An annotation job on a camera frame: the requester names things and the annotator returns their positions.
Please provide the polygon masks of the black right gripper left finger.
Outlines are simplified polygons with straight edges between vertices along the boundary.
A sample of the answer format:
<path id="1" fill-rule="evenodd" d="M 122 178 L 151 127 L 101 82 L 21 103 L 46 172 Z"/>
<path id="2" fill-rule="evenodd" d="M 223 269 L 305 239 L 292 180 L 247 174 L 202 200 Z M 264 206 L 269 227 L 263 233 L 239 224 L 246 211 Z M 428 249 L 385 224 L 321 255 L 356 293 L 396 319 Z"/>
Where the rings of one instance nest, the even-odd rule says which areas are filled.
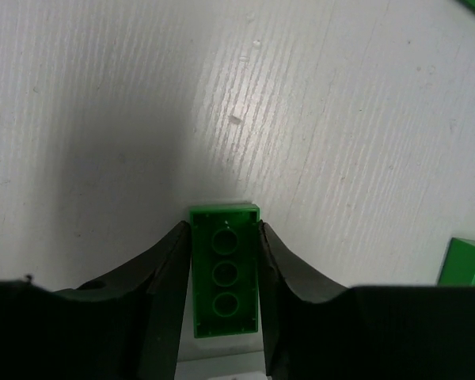
<path id="1" fill-rule="evenodd" d="M 75 289 L 0 280 L 0 379 L 173 378 L 190 248 L 190 227 L 179 222 Z"/>

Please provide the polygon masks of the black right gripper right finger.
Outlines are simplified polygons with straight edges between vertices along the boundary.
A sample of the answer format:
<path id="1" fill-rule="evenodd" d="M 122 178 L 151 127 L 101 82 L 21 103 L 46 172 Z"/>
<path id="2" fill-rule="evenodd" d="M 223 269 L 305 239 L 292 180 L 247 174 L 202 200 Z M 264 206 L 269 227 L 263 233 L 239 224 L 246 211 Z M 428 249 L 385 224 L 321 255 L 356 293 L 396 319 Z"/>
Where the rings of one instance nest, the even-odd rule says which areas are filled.
<path id="1" fill-rule="evenodd" d="M 475 287 L 344 287 L 258 226 L 273 379 L 475 379 Z"/>

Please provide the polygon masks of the green lego plate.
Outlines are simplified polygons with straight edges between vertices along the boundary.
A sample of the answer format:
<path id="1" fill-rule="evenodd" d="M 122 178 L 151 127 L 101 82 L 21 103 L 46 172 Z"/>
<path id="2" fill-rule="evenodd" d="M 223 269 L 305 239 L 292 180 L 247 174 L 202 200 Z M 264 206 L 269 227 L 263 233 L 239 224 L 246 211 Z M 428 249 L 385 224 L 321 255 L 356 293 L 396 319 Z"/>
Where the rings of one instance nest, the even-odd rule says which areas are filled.
<path id="1" fill-rule="evenodd" d="M 260 208 L 253 203 L 189 210 L 196 339 L 258 331 L 259 221 Z"/>

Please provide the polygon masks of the small green lego square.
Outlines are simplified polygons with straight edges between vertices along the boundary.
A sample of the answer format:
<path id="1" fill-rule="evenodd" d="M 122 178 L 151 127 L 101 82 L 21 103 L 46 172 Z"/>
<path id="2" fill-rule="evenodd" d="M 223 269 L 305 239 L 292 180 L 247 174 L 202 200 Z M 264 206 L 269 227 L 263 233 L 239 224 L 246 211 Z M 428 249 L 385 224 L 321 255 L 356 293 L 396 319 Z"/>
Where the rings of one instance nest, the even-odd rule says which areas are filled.
<path id="1" fill-rule="evenodd" d="M 453 237 L 438 278 L 438 285 L 475 286 L 475 241 Z"/>

